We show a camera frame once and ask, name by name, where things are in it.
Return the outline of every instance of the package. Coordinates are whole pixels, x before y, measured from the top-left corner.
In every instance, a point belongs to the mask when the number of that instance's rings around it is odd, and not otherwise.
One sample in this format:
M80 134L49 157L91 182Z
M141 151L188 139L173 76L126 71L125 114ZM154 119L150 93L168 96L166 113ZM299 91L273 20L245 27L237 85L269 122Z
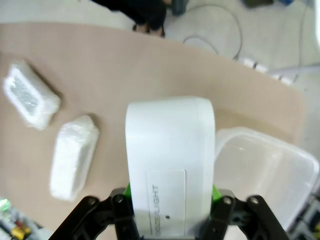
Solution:
M48 126L60 106L60 98L25 62L11 65L3 89L26 123L38 130Z
M49 187L54 198L72 202L83 189L98 136L98 128L87 115L62 126L51 168Z

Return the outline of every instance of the bolt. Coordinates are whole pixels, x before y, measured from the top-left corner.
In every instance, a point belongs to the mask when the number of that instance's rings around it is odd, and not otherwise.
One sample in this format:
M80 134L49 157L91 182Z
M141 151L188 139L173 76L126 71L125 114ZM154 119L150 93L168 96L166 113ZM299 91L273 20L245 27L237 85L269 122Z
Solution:
M231 200L230 200L230 198L228 198L228 197L224 197L223 198L223 202L225 203L225 204L231 204Z
M94 198L89 198L89 205L93 205L93 204L95 204L95 202L96 202L96 200L94 199Z
M115 197L115 201L119 204L124 200L124 196L118 195Z
M250 198L250 201L251 201L253 204L258 204L258 203L259 203L258 199L256 199L255 197L251 197L251 198Z

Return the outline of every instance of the white wrapped package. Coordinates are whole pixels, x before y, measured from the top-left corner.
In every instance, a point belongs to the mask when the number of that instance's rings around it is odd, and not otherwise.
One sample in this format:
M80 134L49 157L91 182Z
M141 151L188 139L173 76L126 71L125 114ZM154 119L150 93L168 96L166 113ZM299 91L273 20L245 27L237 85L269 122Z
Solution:
M60 106L60 98L24 62L11 65L3 89L26 123L38 130L48 126Z
M74 201L83 189L99 130L87 115L68 122L60 129L54 147L50 192L54 198Z

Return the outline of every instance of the table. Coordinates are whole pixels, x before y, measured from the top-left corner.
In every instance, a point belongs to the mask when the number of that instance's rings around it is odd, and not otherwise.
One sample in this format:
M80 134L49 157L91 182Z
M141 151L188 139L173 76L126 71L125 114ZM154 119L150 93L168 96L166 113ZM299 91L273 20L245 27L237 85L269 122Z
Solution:
M138 33L82 24L0 25L0 79L27 61L62 99L43 131L27 127L0 92L0 195L38 223L56 229L86 195L101 199L127 185L128 103L171 96L210 99L216 129L244 126L296 143L305 101L296 90L208 51ZM60 127L89 114L100 130L83 191L54 199L49 179ZM115 233L105 233L114 238Z

